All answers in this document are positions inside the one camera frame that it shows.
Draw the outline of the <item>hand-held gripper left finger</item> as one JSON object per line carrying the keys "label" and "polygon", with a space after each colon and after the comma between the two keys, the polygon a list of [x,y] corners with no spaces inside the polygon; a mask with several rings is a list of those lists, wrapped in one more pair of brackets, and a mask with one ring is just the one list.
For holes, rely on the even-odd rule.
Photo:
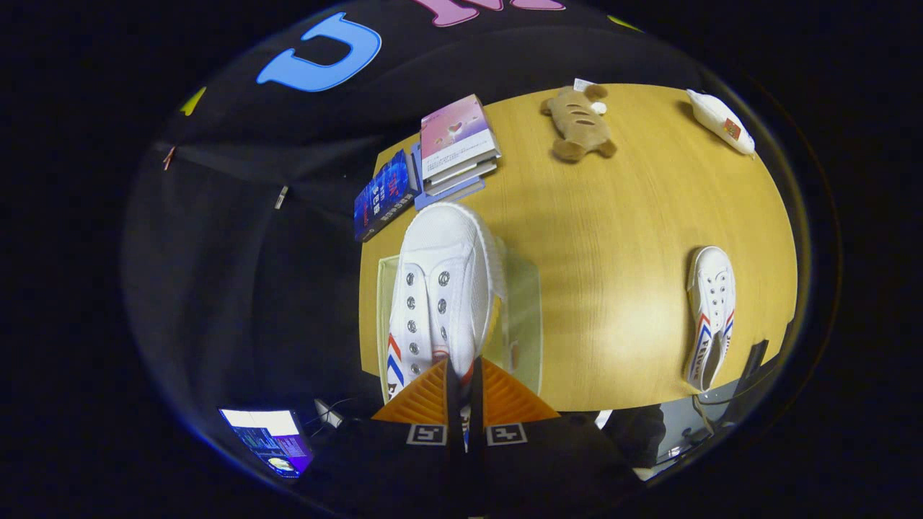
{"label": "hand-held gripper left finger", "polygon": [[444,359],[373,416],[344,421],[307,470],[310,505],[336,518],[462,518],[458,396]]}

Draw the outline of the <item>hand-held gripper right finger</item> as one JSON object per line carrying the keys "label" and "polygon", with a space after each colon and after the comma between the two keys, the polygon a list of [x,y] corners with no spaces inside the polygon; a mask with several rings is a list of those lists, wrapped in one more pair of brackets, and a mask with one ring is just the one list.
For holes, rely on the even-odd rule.
{"label": "hand-held gripper right finger", "polygon": [[553,410],[495,363],[476,360],[470,397],[473,516],[606,517],[642,492],[593,418]]}

